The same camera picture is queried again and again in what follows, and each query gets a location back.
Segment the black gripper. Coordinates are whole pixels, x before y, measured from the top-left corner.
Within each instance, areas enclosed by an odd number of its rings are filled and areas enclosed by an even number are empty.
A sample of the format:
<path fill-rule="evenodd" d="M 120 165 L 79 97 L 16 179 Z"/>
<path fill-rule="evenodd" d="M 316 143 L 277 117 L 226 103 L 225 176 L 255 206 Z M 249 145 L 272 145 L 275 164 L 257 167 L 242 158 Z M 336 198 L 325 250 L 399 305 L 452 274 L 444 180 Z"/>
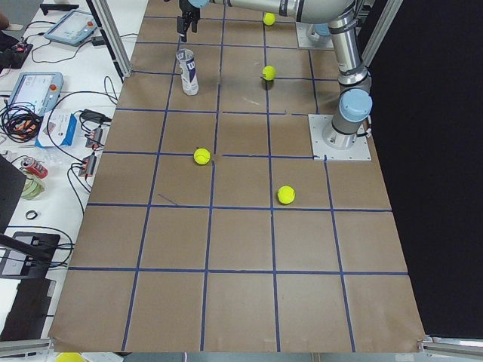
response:
<path fill-rule="evenodd" d="M 201 17 L 200 8 L 192 5 L 188 0 L 179 0 L 182 15 L 177 18 L 177 28 L 181 41 L 187 41 L 187 32 L 192 27 L 192 32 L 197 33 L 198 21 Z"/>

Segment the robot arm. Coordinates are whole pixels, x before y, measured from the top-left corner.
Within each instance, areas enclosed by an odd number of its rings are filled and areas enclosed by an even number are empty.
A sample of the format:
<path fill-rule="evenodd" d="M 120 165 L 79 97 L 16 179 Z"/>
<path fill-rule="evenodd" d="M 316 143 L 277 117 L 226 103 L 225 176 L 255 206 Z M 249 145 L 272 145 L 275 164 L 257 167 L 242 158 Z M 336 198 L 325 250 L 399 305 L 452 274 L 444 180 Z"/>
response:
<path fill-rule="evenodd" d="M 333 114 L 321 132 L 332 149 L 346 150 L 355 145 L 362 123 L 371 113 L 371 75 L 358 49 L 355 1 L 218 1 L 229 8 L 274 13 L 306 24 L 311 36 L 325 32 L 332 43 L 337 62 L 337 83 L 332 100 L 322 100 L 323 111 Z"/>

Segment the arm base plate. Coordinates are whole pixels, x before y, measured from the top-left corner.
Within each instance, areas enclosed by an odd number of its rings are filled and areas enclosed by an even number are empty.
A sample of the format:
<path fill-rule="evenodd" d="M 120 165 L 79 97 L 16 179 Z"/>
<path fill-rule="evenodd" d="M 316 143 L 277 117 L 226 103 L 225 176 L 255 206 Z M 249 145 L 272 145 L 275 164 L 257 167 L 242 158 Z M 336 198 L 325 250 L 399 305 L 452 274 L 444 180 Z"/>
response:
<path fill-rule="evenodd" d="M 368 138 L 339 134 L 332 128 L 333 115 L 308 115 L 312 156 L 316 161 L 370 161 Z"/>
<path fill-rule="evenodd" d="M 326 23 L 296 23 L 297 43 L 301 49 L 332 51 L 331 34 Z"/>

